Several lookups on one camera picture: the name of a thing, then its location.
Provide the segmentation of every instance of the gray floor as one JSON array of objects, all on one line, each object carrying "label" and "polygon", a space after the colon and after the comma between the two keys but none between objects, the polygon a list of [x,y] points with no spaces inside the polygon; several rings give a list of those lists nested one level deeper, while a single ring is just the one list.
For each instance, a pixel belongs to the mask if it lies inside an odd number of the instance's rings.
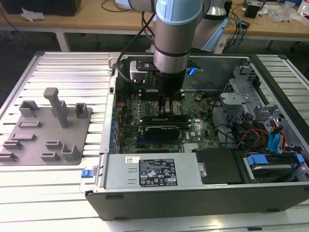
[{"label": "gray floor", "polygon": [[[12,41],[0,40],[0,105],[4,103],[34,54],[18,33],[12,34]],[[60,51],[53,33],[24,32],[23,35],[36,51]],[[68,34],[71,50],[81,52],[121,51],[132,38],[132,35],[100,35],[100,43],[97,43],[95,34]],[[150,44],[150,41],[142,36],[128,51],[143,52]],[[244,39],[237,54],[285,54],[303,74],[309,67],[309,43],[297,45],[294,52],[290,51],[294,42],[275,41],[270,50],[264,48],[265,44],[266,41]]]}]

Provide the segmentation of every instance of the blue wire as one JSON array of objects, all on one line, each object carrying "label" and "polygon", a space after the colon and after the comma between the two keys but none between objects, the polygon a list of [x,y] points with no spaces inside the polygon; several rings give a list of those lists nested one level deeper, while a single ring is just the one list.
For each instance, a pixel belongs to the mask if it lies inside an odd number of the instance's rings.
[{"label": "blue wire", "polygon": [[235,50],[233,51],[233,54],[236,53],[237,49],[239,48],[240,41],[241,41],[241,39],[242,39],[242,26],[241,26],[241,22],[240,22],[240,20],[239,20],[238,18],[237,18],[237,21],[238,21],[238,23],[239,23],[240,38],[239,38],[238,41],[237,41],[237,45],[236,45],[236,47],[235,47]]},{"label": "blue wire", "polygon": [[234,18],[234,17],[229,17],[229,18],[236,20],[237,23],[239,24],[240,38],[237,40],[237,44],[236,44],[235,50],[233,51],[233,54],[235,54],[237,49],[238,49],[238,47],[239,47],[239,45],[240,45],[240,41],[242,39],[242,26],[241,26],[241,22],[240,22],[240,20],[238,18]]}]

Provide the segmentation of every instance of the motherboard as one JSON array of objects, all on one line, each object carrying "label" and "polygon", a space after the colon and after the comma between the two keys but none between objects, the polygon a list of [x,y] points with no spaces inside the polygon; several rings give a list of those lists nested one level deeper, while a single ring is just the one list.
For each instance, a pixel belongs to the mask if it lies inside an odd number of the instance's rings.
[{"label": "motherboard", "polygon": [[[120,153],[192,152],[198,148],[220,147],[220,140],[209,117],[213,99],[203,98],[202,93],[192,91],[184,92],[182,96],[182,98],[176,97],[171,103],[173,114],[169,117],[172,120],[174,118],[178,120],[177,127],[165,127],[167,130],[161,134],[175,136],[170,130],[180,128],[176,133],[177,137],[154,140],[146,137],[150,127],[144,124],[148,118],[158,116],[158,102],[147,101],[147,98],[134,94],[119,97],[121,100],[116,106],[118,107]],[[159,127],[157,125],[151,129],[162,129],[163,125],[162,127],[160,127],[161,124]]]}]

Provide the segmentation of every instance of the wooden desk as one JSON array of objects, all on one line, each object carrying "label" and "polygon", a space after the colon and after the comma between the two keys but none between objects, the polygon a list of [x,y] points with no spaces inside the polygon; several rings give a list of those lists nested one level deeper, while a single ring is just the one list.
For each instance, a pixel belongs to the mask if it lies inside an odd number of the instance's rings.
[{"label": "wooden desk", "polygon": [[[82,0],[80,10],[74,17],[46,15],[43,21],[29,22],[18,14],[5,14],[8,20],[20,31],[54,32],[57,35],[62,51],[69,51],[65,33],[97,33],[97,34],[136,34],[141,28],[140,13],[137,12],[108,12],[101,8],[102,0]],[[112,0],[105,5],[114,9]],[[250,28],[246,39],[309,41],[309,27],[292,20],[290,22],[272,23],[267,15],[255,19],[244,18],[244,12],[235,9],[234,12],[241,20],[249,22]],[[13,30],[0,15],[0,30]],[[222,37],[222,42],[235,31],[235,25],[229,23]]]}]

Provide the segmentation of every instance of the power supply label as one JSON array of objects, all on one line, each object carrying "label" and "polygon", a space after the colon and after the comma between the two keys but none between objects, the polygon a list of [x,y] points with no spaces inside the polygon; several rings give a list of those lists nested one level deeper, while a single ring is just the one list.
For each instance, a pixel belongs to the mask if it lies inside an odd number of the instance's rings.
[{"label": "power supply label", "polygon": [[174,159],[140,159],[140,186],[176,186],[177,176]]}]

